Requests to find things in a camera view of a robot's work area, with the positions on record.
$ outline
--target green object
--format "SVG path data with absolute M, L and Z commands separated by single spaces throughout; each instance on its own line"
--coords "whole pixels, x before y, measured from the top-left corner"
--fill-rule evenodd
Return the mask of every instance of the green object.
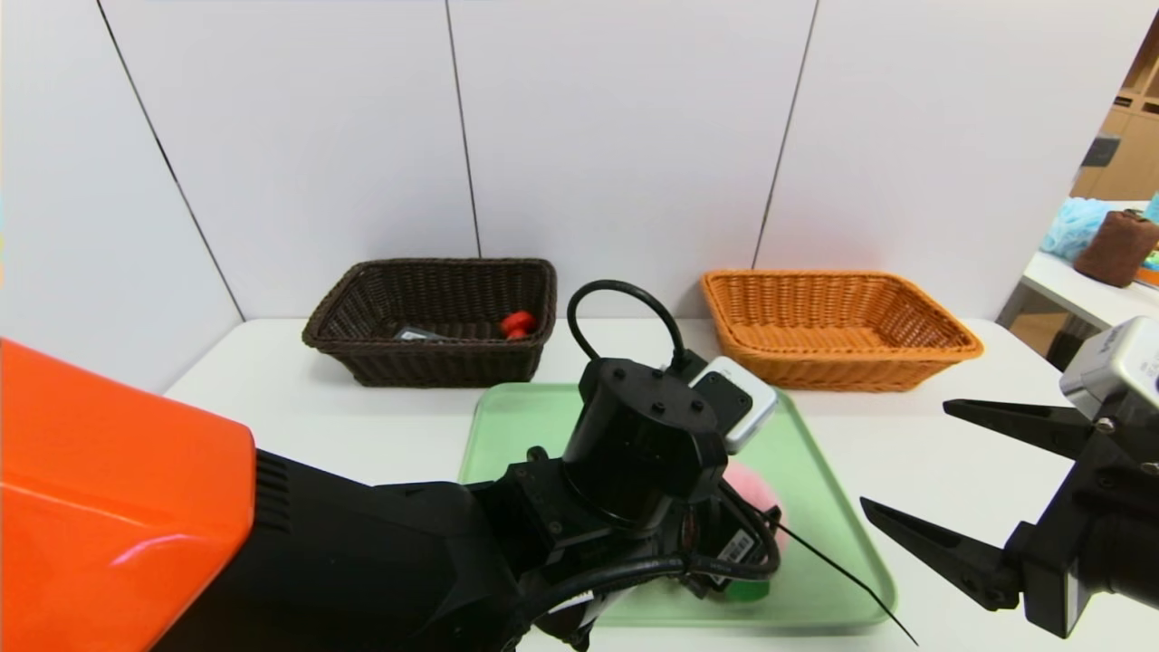
M 724 589 L 724 595 L 734 602 L 756 602 L 768 595 L 768 583 L 732 581 Z
M 563 454 L 583 403 L 574 386 L 512 383 L 488 390 L 475 409 L 460 483 L 493 481 L 527 449 Z M 825 464 L 796 408 L 785 395 L 764 430 L 738 456 L 761 475 L 783 503 L 786 526 L 894 609 L 897 591 L 850 501 Z M 744 587 L 736 591 L 748 594 Z M 752 602 L 712 595 L 697 600 L 675 581 L 636 588 L 600 616 L 600 627 L 758 627 L 774 630 L 857 628 L 885 613 L 873 598 L 796 542 L 785 549 L 768 595 Z

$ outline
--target orange wicker basket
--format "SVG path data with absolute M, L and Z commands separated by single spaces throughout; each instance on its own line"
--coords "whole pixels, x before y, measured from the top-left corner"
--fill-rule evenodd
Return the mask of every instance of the orange wicker basket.
M 710 271 L 726 356 L 786 389 L 898 393 L 982 343 L 917 285 L 876 271 Z

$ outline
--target pink ball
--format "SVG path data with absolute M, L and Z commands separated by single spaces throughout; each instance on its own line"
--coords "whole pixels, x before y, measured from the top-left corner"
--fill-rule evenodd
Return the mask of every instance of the pink ball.
M 780 505 L 781 522 L 788 526 L 785 504 L 777 498 L 773 489 L 760 477 L 760 474 L 757 474 L 734 459 L 729 460 L 728 468 L 724 469 L 724 481 L 732 485 L 732 489 L 741 495 L 741 498 L 761 512 L 767 512 L 774 505 Z M 785 547 L 789 542 L 788 535 L 783 530 L 778 529 L 774 539 L 777 540 L 777 548 L 783 554 Z

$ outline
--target table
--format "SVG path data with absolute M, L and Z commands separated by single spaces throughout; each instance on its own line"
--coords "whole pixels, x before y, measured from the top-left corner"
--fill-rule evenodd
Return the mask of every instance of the table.
M 1111 203 L 1118 210 L 1144 210 L 1149 202 Z M 1159 291 L 1139 283 L 1114 287 L 1083 276 L 1059 257 L 1035 251 L 1022 272 L 1019 287 L 1003 309 L 999 323 L 1009 325 L 1014 321 L 1026 301 L 1027 290 L 1057 302 L 1099 331 L 1140 314 L 1159 318 Z
M 334 360 L 301 344 L 305 320 L 242 323 L 166 396 L 248 425 L 267 450 L 370 484 L 452 481 L 482 390 L 358 387 Z M 712 322 L 681 321 L 687 346 L 715 357 Z M 790 393 L 847 495 L 867 496 L 1000 545 L 1020 520 L 1035 521 L 1069 462 L 941 415 L 941 402 L 978 398 L 1064 404 L 1058 373 L 999 325 L 967 321 L 986 354 L 907 394 Z M 671 356 L 655 318 L 585 318 L 598 352 L 657 366 Z M 575 383 L 586 359 L 564 323 L 556 325 L 535 382 Z M 1027 623 L 1019 611 L 991 614 L 866 526 L 898 587 L 897 615 L 924 650 L 1129 650 L 1146 642 L 1159 616 L 1120 596 L 1092 601 L 1069 642 Z M 859 651 L 910 649 L 885 623 L 860 631 L 768 637 L 749 630 L 597 627 L 595 652 L 672 650 Z M 520 651 L 567 650 L 529 636 Z

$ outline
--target black wire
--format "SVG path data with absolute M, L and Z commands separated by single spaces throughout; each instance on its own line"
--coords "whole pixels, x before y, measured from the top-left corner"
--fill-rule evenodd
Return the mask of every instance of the black wire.
M 659 302 L 656 296 L 648 293 L 648 291 L 633 285 L 632 283 L 626 283 L 624 280 L 613 280 L 610 278 L 604 278 L 600 280 L 592 280 L 575 291 L 571 294 L 571 300 L 568 301 L 568 329 L 571 330 L 571 337 L 576 339 L 576 344 L 583 350 L 588 358 L 591 360 L 597 360 L 599 354 L 596 350 L 591 349 L 588 344 L 588 338 L 583 337 L 580 332 L 580 323 L 576 322 L 576 306 L 580 305 L 580 300 L 588 294 L 597 290 L 612 290 L 615 292 L 624 292 L 625 294 L 635 296 L 643 301 L 644 305 L 650 307 L 653 312 L 659 316 L 659 320 L 664 322 L 664 328 L 668 329 L 669 337 L 672 338 L 672 367 L 679 368 L 680 362 L 684 360 L 684 338 L 680 336 L 680 328 L 676 324 L 676 318 L 672 313 L 664 307 L 664 303 Z
M 777 540 L 773 536 L 773 530 L 765 522 L 764 514 L 741 498 L 727 482 L 721 481 L 720 486 L 724 496 L 741 508 L 748 521 L 749 533 L 764 543 L 765 550 L 775 550 Z M 599 591 L 611 584 L 691 573 L 720 576 L 744 581 L 764 581 L 770 579 L 778 567 L 780 567 L 780 556 L 772 554 L 767 555 L 760 564 L 739 564 L 700 554 L 664 555 L 621 562 L 573 576 L 553 585 L 544 593 L 529 600 L 524 606 L 524 614 L 530 621 L 535 621 L 561 602 L 589 591 Z
M 648 557 L 621 562 L 593 571 L 588 571 L 552 585 L 547 591 L 532 596 L 524 605 L 523 614 L 532 623 L 557 605 L 589 591 L 626 580 L 646 580 L 683 576 L 688 572 L 688 562 L 681 555 Z
M 809 550 L 809 552 L 816 555 L 822 562 L 836 569 L 837 572 L 841 573 L 850 581 L 868 593 L 869 596 L 873 598 L 874 602 L 876 602 L 877 606 L 885 611 L 885 615 L 888 615 L 889 618 L 894 621 L 894 623 L 896 623 L 903 632 L 905 632 L 905 636 L 913 642 L 913 645 L 918 645 L 918 640 L 913 638 L 910 630 L 905 629 L 902 621 L 897 620 L 897 616 L 890 611 L 889 607 L 885 606 L 885 602 L 879 598 L 874 589 L 869 588 L 867 584 L 858 579 L 853 573 L 846 571 L 840 564 L 830 559 L 825 554 L 814 548 L 812 544 L 801 539 L 796 533 L 789 530 L 779 521 L 775 523 L 767 523 L 765 521 L 765 515 L 749 501 L 744 500 L 744 498 L 742 498 L 741 495 L 737 493 L 736 490 L 734 490 L 727 482 L 721 481 L 720 486 L 726 498 L 734 501 L 734 504 L 741 508 L 745 520 L 749 521 L 749 526 L 752 528 L 749 533 L 756 534 L 757 537 L 760 539 L 761 543 L 764 543 L 765 550 L 770 551 L 770 554 L 766 555 L 764 563 L 738 564 L 699 554 L 666 555 L 661 557 L 649 557 L 646 559 L 635 559 L 632 562 L 621 562 L 619 564 L 573 576 L 556 585 L 553 585 L 544 593 L 531 598 L 522 610 L 525 620 L 520 621 L 516 628 L 520 632 L 526 631 L 530 629 L 531 623 L 554 609 L 557 605 L 589 591 L 595 593 L 600 591 L 603 587 L 617 584 L 640 584 L 656 578 L 677 577 L 691 573 L 720 576 L 742 581 L 767 580 L 780 566 L 780 556 L 772 555 L 772 551 L 777 549 L 777 540 L 773 535 L 772 528 L 777 527 L 785 530 L 785 534 L 803 545 L 807 550 Z
M 873 598 L 874 602 L 876 602 L 877 606 L 881 607 L 883 611 L 885 611 L 885 615 L 889 616 L 889 620 L 894 621 L 895 623 L 897 623 L 897 627 L 902 628 L 902 631 L 905 632 L 905 636 L 910 637 L 910 640 L 913 642 L 913 645 L 918 645 L 918 639 L 913 638 L 913 635 L 910 633 L 910 630 L 905 629 L 905 625 L 902 624 L 902 621 L 897 620 L 897 616 L 895 616 L 894 613 L 889 610 L 889 607 L 885 607 L 885 603 L 881 600 L 881 598 L 877 598 L 877 594 L 874 593 L 874 591 L 872 588 L 869 588 L 869 586 L 867 584 L 865 584 L 863 581 L 859 580 L 853 573 L 851 573 L 851 572 L 846 571 L 845 569 L 843 569 L 840 564 L 838 564 L 837 562 L 833 562 L 832 559 L 830 559 L 829 557 L 826 557 L 824 554 L 822 554 L 816 548 L 809 545 L 809 543 L 807 541 L 804 541 L 800 536 L 795 535 L 793 533 L 793 530 L 789 530 L 788 528 L 786 528 L 785 526 L 782 526 L 780 523 L 777 523 L 777 527 L 780 528 L 780 529 L 782 529 L 782 530 L 785 530 L 785 534 L 787 534 L 790 537 L 793 537 L 794 541 L 796 541 L 801 545 L 803 545 L 807 549 L 809 549 L 809 552 L 812 552 L 817 557 L 821 557 L 822 562 L 824 562 L 824 563 L 829 564 L 830 566 L 837 569 L 837 572 L 839 572 L 843 576 L 845 576 L 846 578 L 848 578 L 850 581 L 852 581 L 853 584 L 855 584 L 855 585 L 860 586 L 861 588 L 863 588 L 866 591 L 866 593 L 868 593 L 869 596 Z

